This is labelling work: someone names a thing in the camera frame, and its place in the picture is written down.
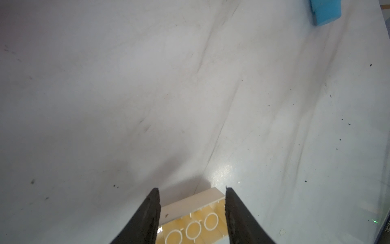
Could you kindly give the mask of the cream lego brick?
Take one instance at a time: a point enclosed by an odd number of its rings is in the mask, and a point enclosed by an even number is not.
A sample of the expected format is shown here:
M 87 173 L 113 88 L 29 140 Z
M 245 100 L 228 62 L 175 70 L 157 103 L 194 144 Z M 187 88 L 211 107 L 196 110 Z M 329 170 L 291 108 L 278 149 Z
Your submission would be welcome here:
M 211 188 L 161 208 L 157 244 L 214 244 L 227 237 L 225 195 Z

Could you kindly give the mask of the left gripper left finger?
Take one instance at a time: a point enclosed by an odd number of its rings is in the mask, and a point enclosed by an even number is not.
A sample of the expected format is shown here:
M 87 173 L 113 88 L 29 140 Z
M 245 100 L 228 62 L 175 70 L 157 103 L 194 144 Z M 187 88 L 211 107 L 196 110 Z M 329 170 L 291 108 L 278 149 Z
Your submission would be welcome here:
M 159 189 L 153 188 L 111 244 L 154 244 L 160 211 Z

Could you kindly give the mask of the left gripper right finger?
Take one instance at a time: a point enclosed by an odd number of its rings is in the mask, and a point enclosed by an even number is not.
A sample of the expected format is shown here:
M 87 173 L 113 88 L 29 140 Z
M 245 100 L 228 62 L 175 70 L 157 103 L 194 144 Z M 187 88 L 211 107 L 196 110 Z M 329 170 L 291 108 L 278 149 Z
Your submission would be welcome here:
M 230 187 L 225 194 L 225 217 L 231 244 L 275 244 Z

